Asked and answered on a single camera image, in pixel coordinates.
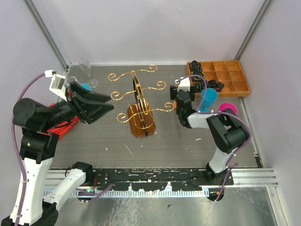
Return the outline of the light blue wine glass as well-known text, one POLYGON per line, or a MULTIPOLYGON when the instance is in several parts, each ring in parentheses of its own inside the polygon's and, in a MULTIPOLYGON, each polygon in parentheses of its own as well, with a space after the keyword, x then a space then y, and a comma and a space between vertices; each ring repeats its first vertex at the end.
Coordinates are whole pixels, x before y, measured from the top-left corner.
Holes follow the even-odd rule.
POLYGON ((88 91, 91 91, 91 87, 88 84, 86 84, 86 83, 82 83, 81 87, 84 88, 84 89, 86 89, 86 90, 88 90, 88 91))

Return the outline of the red cloth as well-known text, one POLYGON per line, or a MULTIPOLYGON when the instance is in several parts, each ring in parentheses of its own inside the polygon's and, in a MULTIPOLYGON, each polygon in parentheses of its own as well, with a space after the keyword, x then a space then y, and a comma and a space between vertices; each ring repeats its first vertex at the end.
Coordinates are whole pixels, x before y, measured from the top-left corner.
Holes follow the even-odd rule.
POLYGON ((73 119, 71 119, 70 122, 65 121, 59 125, 51 125, 50 121, 49 121, 49 125, 53 126, 52 128, 47 130, 47 133, 53 133, 53 134, 57 134, 59 136, 58 139, 61 139, 69 130, 71 130, 73 128, 73 126, 79 121, 78 117, 74 117, 73 119))

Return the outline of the clear wine glass front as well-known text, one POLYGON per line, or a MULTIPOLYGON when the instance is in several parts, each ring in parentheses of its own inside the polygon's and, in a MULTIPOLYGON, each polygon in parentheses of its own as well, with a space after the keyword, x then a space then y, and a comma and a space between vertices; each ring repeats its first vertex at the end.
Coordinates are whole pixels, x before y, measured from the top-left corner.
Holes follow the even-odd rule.
POLYGON ((83 73, 90 77, 91 76, 91 66, 90 66, 89 60, 85 56, 81 56, 78 59, 78 63, 79 63, 81 70, 83 71, 83 73))

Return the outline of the pink wine glass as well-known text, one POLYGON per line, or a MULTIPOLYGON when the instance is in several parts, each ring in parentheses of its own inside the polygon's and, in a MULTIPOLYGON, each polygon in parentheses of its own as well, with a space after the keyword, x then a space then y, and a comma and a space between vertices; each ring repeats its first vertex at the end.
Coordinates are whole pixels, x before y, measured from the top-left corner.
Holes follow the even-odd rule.
POLYGON ((235 114, 237 114, 236 106, 229 102, 224 102, 224 103, 220 104, 218 111, 223 111, 226 109, 231 109, 235 114))

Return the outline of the wooden compartment tray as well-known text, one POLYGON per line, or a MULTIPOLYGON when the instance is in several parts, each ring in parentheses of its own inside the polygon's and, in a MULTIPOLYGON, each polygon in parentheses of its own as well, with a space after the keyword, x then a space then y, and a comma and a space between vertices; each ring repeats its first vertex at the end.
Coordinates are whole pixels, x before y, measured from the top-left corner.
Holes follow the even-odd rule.
POLYGON ((207 81, 214 80, 224 85, 216 89, 220 97, 246 97, 251 93, 247 79, 238 60, 188 62, 187 74, 199 69, 207 81))

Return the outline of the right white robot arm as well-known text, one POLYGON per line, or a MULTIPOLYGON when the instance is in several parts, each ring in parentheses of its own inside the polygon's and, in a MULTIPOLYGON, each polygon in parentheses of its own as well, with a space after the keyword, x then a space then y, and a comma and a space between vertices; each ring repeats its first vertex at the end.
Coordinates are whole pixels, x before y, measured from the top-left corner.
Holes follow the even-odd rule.
POLYGON ((233 110, 205 113, 192 107, 191 93, 170 86, 170 99, 176 102, 176 114, 182 126, 209 129, 216 144, 213 158, 206 165, 207 182, 213 186, 223 180, 234 154, 251 139, 251 129, 233 110))

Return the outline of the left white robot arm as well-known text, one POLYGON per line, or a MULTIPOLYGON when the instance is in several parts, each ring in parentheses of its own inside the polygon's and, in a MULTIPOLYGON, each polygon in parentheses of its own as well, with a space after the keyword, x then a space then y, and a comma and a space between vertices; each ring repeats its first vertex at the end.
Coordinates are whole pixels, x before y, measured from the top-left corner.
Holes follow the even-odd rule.
POLYGON ((12 213, 2 220, 3 226, 53 226, 69 196, 81 185, 92 185, 95 178, 92 165, 76 162, 54 191, 44 195, 48 170, 59 140, 59 135, 50 130, 75 117, 88 124, 97 121, 113 110, 110 100, 108 95, 72 82, 62 101, 51 107, 30 98, 16 102, 12 123, 23 133, 17 149, 21 159, 21 178, 15 206, 12 213))

